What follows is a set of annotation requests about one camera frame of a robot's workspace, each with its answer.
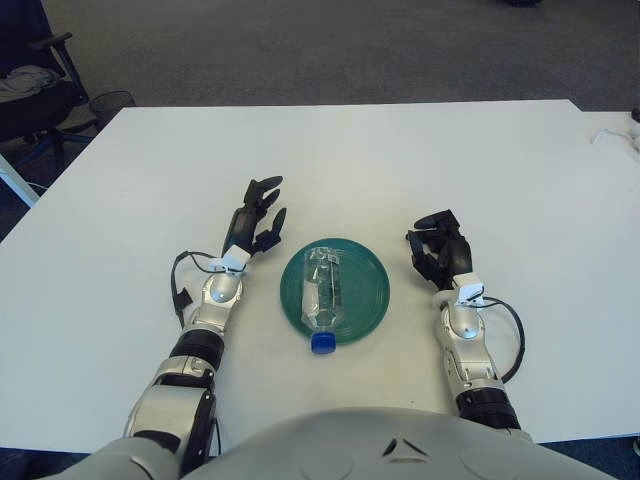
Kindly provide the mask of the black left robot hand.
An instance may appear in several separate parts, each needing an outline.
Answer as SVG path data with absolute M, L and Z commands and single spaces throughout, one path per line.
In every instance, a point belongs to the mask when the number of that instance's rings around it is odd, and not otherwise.
M 273 176 L 260 181 L 252 179 L 243 198 L 243 205 L 234 211 L 225 237 L 222 254 L 232 246 L 237 246 L 251 256 L 266 252 L 280 241 L 286 212 L 281 208 L 274 217 L 270 229 L 256 232 L 258 223 L 266 216 L 268 209 L 280 195 L 282 176 Z

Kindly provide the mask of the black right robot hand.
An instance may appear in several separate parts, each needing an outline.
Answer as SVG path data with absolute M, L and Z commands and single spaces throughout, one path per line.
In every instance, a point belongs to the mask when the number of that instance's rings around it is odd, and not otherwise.
M 455 276 L 473 271 L 470 245 L 451 210 L 417 220 L 405 238 L 414 269 L 439 290 L 452 290 Z

